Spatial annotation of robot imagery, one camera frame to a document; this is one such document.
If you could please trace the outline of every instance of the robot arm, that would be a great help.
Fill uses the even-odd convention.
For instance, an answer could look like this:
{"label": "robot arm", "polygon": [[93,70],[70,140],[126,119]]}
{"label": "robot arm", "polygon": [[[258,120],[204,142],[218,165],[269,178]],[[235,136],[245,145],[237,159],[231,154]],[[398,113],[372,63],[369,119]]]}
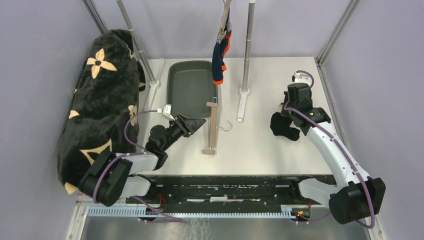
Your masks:
{"label": "robot arm", "polygon": [[[206,122],[205,119],[191,119],[181,114],[170,119],[168,128],[162,125],[152,127],[145,145],[146,153],[102,151],[79,182],[79,190],[92,198],[95,195],[97,202],[108,207],[121,198],[148,195],[154,183],[136,174],[161,168],[168,158],[165,151],[180,137],[193,135]],[[110,166],[117,157],[120,160]]]}
{"label": "robot arm", "polygon": [[384,182],[371,178],[340,141],[327,113],[320,107],[313,107],[310,86],[303,82],[292,83],[284,94],[278,111],[283,117],[291,118],[317,147],[337,183],[333,186],[309,178],[298,183],[300,194],[329,207],[340,224],[363,219],[371,213],[360,176],[368,188],[374,213],[378,214],[386,190]]}

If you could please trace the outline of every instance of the gray tray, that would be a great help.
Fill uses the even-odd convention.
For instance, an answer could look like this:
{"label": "gray tray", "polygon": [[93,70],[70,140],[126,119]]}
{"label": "gray tray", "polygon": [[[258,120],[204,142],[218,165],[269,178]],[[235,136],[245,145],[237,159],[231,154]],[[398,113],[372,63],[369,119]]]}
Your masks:
{"label": "gray tray", "polygon": [[218,99],[218,88],[212,78],[210,61],[183,61],[169,68],[166,102],[173,116],[204,119],[211,116],[206,102]]}

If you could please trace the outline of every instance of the blanket with flower pattern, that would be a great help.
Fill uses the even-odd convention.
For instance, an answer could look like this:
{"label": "blanket with flower pattern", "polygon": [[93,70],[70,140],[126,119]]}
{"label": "blanket with flower pattern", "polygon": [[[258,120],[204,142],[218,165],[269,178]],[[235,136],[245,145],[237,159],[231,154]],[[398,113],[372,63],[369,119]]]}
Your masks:
{"label": "blanket with flower pattern", "polygon": [[[137,113],[139,91],[145,88],[145,74],[134,54],[129,31],[110,30],[93,41],[57,154],[59,181],[69,194],[103,150],[136,151],[125,140],[124,126]],[[127,135],[136,143],[138,133],[135,118]]]}

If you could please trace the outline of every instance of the metal pole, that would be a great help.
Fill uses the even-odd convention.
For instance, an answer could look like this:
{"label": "metal pole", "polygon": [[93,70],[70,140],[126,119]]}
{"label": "metal pole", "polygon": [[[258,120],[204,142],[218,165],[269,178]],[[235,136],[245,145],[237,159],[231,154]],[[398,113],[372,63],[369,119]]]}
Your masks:
{"label": "metal pole", "polygon": [[247,34],[246,34],[246,49],[244,53],[243,85],[241,87],[242,92],[248,91],[249,63],[251,59],[251,43],[252,43],[254,12],[255,12],[255,1],[252,1],[252,2],[249,2],[249,13],[247,16]]}
{"label": "metal pole", "polygon": [[126,23],[126,26],[128,27],[129,32],[131,33],[132,39],[134,39],[135,48],[137,48],[137,51],[140,54],[141,62],[143,63],[146,69],[147,75],[150,78],[150,83],[151,84],[156,83],[155,76],[153,75],[152,69],[150,68],[149,62],[147,61],[142,45],[140,44],[139,39],[136,36],[133,24],[131,23],[127,10],[125,9],[124,3],[122,2],[122,0],[116,0],[116,3],[119,6],[119,10],[122,14],[123,19],[125,20],[125,23]]}
{"label": "metal pole", "polygon": [[329,57],[331,53],[331,50],[333,49],[337,40],[339,39],[340,34],[345,29],[347,23],[349,22],[349,19],[351,19],[355,10],[359,6],[359,3],[361,3],[361,0],[350,1],[349,5],[347,6],[346,10],[343,13],[343,16],[341,17],[340,21],[338,21],[329,39],[327,40],[321,52],[319,53],[318,57],[316,58],[318,65],[322,66],[326,62],[327,58]]}
{"label": "metal pole", "polygon": [[82,0],[82,2],[87,8],[88,13],[90,14],[91,18],[94,21],[94,24],[97,26],[100,33],[105,34],[108,31],[108,27],[106,26],[105,22],[103,22],[103,19],[100,17],[93,0]]}

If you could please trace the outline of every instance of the metal hook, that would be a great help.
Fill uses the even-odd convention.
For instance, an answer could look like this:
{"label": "metal hook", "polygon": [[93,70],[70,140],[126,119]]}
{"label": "metal hook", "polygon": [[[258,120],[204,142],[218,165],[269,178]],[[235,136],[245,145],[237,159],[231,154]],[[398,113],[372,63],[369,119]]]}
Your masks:
{"label": "metal hook", "polygon": [[229,123],[229,128],[227,130],[225,130],[222,126],[219,126],[219,128],[222,129],[224,132],[228,132],[233,129],[233,124],[229,120],[227,120],[227,122]]}

